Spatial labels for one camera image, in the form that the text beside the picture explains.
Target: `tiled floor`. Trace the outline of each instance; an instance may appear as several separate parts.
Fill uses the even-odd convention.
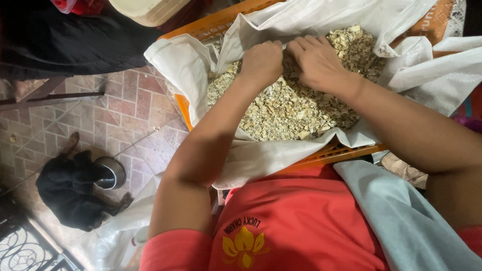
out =
[[[103,227],[86,233],[59,223],[35,186],[42,165],[78,131],[78,150],[92,150],[94,159],[112,156],[124,165],[127,182],[122,188],[96,190],[118,201],[127,191],[136,196],[154,174],[163,171],[188,132],[163,77],[153,67],[77,76],[54,92],[98,90],[106,92],[99,100],[0,112],[1,182],[13,188],[17,199],[86,270],[94,270],[91,252]],[[6,95],[0,91],[0,98]]]

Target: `dried food flakes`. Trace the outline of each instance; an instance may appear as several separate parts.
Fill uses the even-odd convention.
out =
[[[327,39],[343,66],[376,82],[385,60],[373,51],[375,40],[360,26],[331,31]],[[298,67],[290,57],[283,58],[284,72],[249,105],[239,127],[260,141],[315,139],[333,127],[351,128],[360,118],[340,99],[299,83]],[[208,106],[211,108],[233,83],[241,70],[241,61],[231,64],[217,76],[209,74]]]

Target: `orange plastic crate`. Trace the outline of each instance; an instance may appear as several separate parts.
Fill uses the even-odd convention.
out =
[[[224,35],[227,29],[233,24],[239,13],[248,14],[254,11],[262,10],[277,2],[283,1],[284,0],[246,0],[229,8],[218,11],[214,14],[211,14],[205,18],[199,19],[193,23],[185,25],[181,28],[178,28],[165,35],[162,35],[161,37],[159,37],[159,39],[170,39],[172,37],[187,33],[202,41],[216,35]],[[181,112],[184,116],[184,120],[186,121],[189,130],[192,130],[193,127],[189,118],[188,100],[184,96],[179,94],[175,94],[175,97],[177,103],[179,104],[179,107],[181,108]],[[283,172],[293,172],[299,169],[320,164],[339,162],[386,149],[387,147],[384,144],[361,146],[358,148],[348,148],[340,144],[340,142],[336,138],[333,138],[332,141],[330,141],[330,143],[328,143],[328,145],[323,147],[321,150],[292,164],[286,169],[277,172],[277,174]]]

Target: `gray cloth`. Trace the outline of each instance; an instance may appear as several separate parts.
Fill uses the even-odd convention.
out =
[[[392,271],[482,271],[482,259],[408,182],[365,161],[333,168],[348,184]]]

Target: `red t-shirt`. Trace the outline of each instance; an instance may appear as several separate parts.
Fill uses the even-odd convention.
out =
[[[331,168],[270,176],[227,200],[213,240],[196,230],[161,233],[146,244],[140,271],[389,270],[360,207]],[[482,255],[482,227],[460,236]]]

